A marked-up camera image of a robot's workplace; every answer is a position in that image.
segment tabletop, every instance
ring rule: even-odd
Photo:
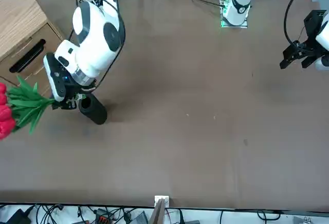
[[[48,110],[1,142],[1,200],[328,211],[329,75],[280,70],[288,2],[252,0],[239,29],[195,0],[119,0],[126,45],[95,92],[108,121]],[[317,7],[295,0],[292,39]]]
[[[35,0],[0,0],[0,61],[47,23]]]

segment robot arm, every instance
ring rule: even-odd
[[[64,40],[55,53],[44,57],[51,90],[61,108],[75,108],[78,94],[95,89],[95,78],[111,66],[123,46],[125,31],[118,0],[101,1],[100,7],[82,2],[75,9],[72,22],[78,46]]]
[[[248,14],[251,0],[230,0],[224,18],[234,26],[241,25]]]
[[[325,10],[313,10],[304,19],[307,39],[304,42],[294,41],[283,51],[280,68],[285,69],[293,61],[305,58],[302,68],[315,62],[318,70],[329,69],[329,15]]]

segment green leaf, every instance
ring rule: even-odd
[[[13,94],[7,94],[7,97],[10,100],[25,100],[25,101],[30,101],[25,95],[13,95]]]
[[[24,94],[24,92],[22,91],[21,88],[18,87],[12,87],[7,91],[7,94],[9,95],[17,95],[17,96],[21,96]]]
[[[10,109],[13,113],[18,112],[19,110],[27,109],[28,107],[23,107],[23,106],[11,106]]]
[[[24,117],[30,110],[31,110],[30,107],[23,107],[21,109],[16,109],[12,111],[12,116],[14,119],[19,120],[20,118]]]
[[[27,90],[22,87],[21,87],[21,89],[22,89],[23,95],[29,100],[37,101],[37,100],[43,99],[43,97],[39,93],[33,92],[32,87],[31,87],[31,90]]]
[[[23,126],[27,125],[33,119],[33,116],[38,113],[39,109],[40,109],[39,107],[36,107],[36,108],[32,108],[30,110],[27,110],[24,113],[24,116],[22,115],[20,117],[20,119],[18,120],[17,126],[23,127]]]
[[[31,122],[30,134],[32,134],[34,132],[34,129],[35,129],[36,125],[38,124],[38,122],[39,122],[39,120],[41,118],[41,115],[46,110],[47,106],[48,105],[42,106],[41,109],[38,112],[38,115],[33,117],[33,120]]]
[[[39,101],[27,101],[27,100],[9,100],[8,103],[16,106],[22,107],[40,107],[44,103],[48,103],[49,101],[46,100],[39,100]]]
[[[17,75],[17,79],[19,80],[19,83],[21,84],[21,88],[24,88],[28,91],[33,91],[32,87],[24,79],[22,79],[19,75]]]
[[[33,92],[38,93],[38,83],[34,84]]]

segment wooden drawer cabinet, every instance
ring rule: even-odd
[[[59,37],[46,24],[0,62],[1,76],[17,85],[17,75],[30,85],[37,82],[39,93],[42,94],[49,87],[43,57],[48,52],[55,52],[60,42]]]
[[[61,35],[36,0],[0,0],[0,9],[0,77],[18,85],[18,75],[45,93],[43,57],[56,51]]]

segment black cylinder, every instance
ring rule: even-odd
[[[79,101],[80,112],[96,124],[104,124],[107,119],[105,107],[93,94],[86,94],[86,98]]]

